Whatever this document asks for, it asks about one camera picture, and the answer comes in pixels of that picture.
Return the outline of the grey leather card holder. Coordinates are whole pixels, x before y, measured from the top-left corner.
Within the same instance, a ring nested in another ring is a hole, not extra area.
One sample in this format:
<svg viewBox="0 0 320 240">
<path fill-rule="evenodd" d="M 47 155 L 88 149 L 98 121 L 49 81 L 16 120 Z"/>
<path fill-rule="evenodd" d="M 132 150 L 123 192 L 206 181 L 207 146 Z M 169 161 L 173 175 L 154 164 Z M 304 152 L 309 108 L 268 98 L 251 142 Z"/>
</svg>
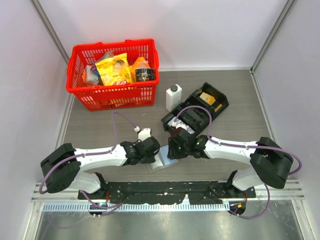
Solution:
<svg viewBox="0 0 320 240">
<path fill-rule="evenodd" d="M 177 164 L 179 162 L 177 159 L 168 158 L 168 153 L 169 153 L 169 146 L 168 145 L 162 146 L 159 149 L 158 154 L 154 157 L 155 162 L 150 163 L 147 166 L 148 171 L 150 173 L 153 173 L 163 168 Z"/>
</svg>

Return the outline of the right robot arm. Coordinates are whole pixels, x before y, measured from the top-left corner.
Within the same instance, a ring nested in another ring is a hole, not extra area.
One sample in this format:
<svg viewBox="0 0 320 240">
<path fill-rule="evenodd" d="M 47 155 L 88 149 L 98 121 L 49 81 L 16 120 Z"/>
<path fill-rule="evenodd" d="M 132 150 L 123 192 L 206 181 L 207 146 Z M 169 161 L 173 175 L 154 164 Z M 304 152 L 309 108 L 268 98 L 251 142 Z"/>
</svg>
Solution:
<svg viewBox="0 0 320 240">
<path fill-rule="evenodd" d="M 168 157 L 173 159 L 192 156 L 249 165 L 233 171 L 226 182 L 226 193 L 233 198 L 262 184 L 283 189 L 293 164 L 293 158 L 268 137 L 252 142 L 223 141 L 210 135 L 196 136 L 179 127 L 169 137 L 168 147 Z"/>
</svg>

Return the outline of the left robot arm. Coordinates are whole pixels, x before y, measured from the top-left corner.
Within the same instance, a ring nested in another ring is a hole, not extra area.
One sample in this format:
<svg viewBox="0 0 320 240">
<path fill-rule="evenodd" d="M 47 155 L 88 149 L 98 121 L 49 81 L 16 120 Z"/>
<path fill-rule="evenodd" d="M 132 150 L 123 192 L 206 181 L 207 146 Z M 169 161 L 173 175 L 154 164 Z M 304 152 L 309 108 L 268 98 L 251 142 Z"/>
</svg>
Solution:
<svg viewBox="0 0 320 240">
<path fill-rule="evenodd" d="M 54 194 L 72 188 L 91 194 L 95 199 L 102 199 L 107 193 L 105 181 L 96 173 L 88 174 L 86 171 L 154 163 L 159 151 L 160 144 L 153 136 L 97 149 L 73 148 L 71 143 L 65 143 L 41 161 L 44 179 L 39 193 Z"/>
</svg>

